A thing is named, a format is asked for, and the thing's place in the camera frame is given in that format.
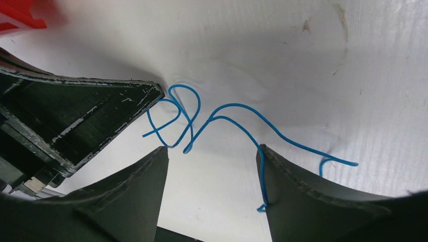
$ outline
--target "blue cable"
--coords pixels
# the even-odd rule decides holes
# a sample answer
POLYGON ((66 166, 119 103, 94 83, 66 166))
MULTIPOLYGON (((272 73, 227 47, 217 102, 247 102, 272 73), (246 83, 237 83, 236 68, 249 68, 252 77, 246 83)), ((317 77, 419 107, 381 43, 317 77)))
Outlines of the blue cable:
MULTIPOLYGON (((336 161, 336 160, 333 160, 333 159, 330 159, 330 158, 326 158, 326 159, 323 159, 319 163, 319 176, 321 176, 321 177, 323 176, 323 166, 324 166, 325 163, 327 163, 329 161, 336 161)), ((342 163, 342 164, 350 165, 350 166, 358 166, 358 163, 356 163, 356 162, 347 162, 347 163, 342 163)))
POLYGON ((242 125, 240 125, 239 123, 237 123, 236 121, 234 121, 233 119, 226 117, 226 116, 215 116, 220 110, 227 108, 227 107, 242 107, 244 109, 250 110, 253 113, 255 113, 259 118, 261 118, 269 127, 271 127, 275 133, 281 137, 281 139, 285 140, 286 142, 290 143, 291 145, 294 145, 296 147, 299 147, 301 149, 304 149, 306 151, 309 151, 311 153, 314 154, 318 154, 321 155, 323 157, 326 157, 324 160, 321 161, 321 163, 319 164, 319 175, 322 176, 323 175, 323 165, 327 162, 327 161, 336 161, 339 162, 341 164, 345 164, 345 165, 350 165, 350 166, 358 166, 358 163, 355 162, 349 162, 343 159, 339 159, 337 157, 334 157, 330 154, 324 153, 322 151, 318 151, 315 149, 312 149, 310 147, 304 146, 302 144, 299 144, 293 140, 290 140, 289 138, 287 138, 286 136, 284 136, 269 120, 267 120, 261 113, 259 113, 257 110, 255 110, 254 108, 245 105, 245 104, 241 104, 241 103, 229 103, 229 104, 225 104, 222 105, 218 108, 216 108, 212 114, 209 116, 209 118, 206 120, 206 122, 202 125, 202 127, 196 132, 195 135, 193 135, 193 122, 195 121, 196 117, 199 114, 200 111, 200 107, 201 107, 201 101, 200 101, 200 97, 199 94, 191 87, 186 86, 186 85, 182 85, 182 84, 176 84, 176 85, 172 85, 169 89, 168 89, 168 93, 171 97, 172 100, 169 99, 160 99, 159 102, 164 101, 164 102, 169 102, 172 103, 173 105, 175 105, 175 107, 177 107, 178 109, 178 114, 175 118, 173 118, 171 121, 167 122, 166 124, 160 126, 159 128, 156 128, 156 126, 154 125, 151 116, 150 116, 150 111, 147 111, 147 117, 148 120, 150 122, 151 127, 153 128, 153 131, 148 132, 147 134, 144 134, 143 137, 147 137, 149 135, 152 135, 153 133, 156 133, 157 137, 159 138, 159 140, 162 142, 163 145, 165 145, 168 148, 174 148, 176 147, 183 139, 184 135, 187 133, 187 131, 190 129, 190 142, 187 144, 187 146, 184 148, 183 153, 187 154, 192 150, 192 146, 193 143, 196 141, 196 139, 199 137, 199 135, 202 133, 202 131, 206 128, 206 126, 214 121, 214 120, 218 120, 218 119, 224 119, 227 120, 229 122, 231 122, 232 124, 234 124, 235 126, 237 126, 238 128, 240 128, 249 138, 250 140, 254 143, 254 145, 257 147, 257 150, 260 154, 260 185, 261 185, 261 193, 263 196, 263 204, 257 209, 258 212, 265 212, 265 208, 268 206, 269 204, 269 200, 268 200, 268 194, 266 191, 266 185, 264 182, 264 154, 263 151, 260 147, 260 145, 258 144, 258 142, 255 140, 255 138, 250 134, 250 132, 248 130, 246 130, 242 125), (181 104, 177 101, 176 97, 172 94, 172 90, 175 88, 185 88, 187 90, 190 90, 191 92, 193 92, 193 94, 196 96, 196 99, 198 101, 198 106, 195 112, 195 115, 190 118, 189 115, 187 115, 186 110, 184 109, 184 107, 181 106, 181 104), (184 131, 181 133, 180 137, 178 138, 178 140, 176 141, 176 143, 174 145, 168 145, 161 137, 161 135, 159 134, 159 131, 166 128, 168 125, 172 124, 173 122, 175 122, 181 115, 181 113, 183 113, 183 115, 185 116, 185 118, 188 121, 188 125, 186 126, 186 128, 184 129, 184 131))

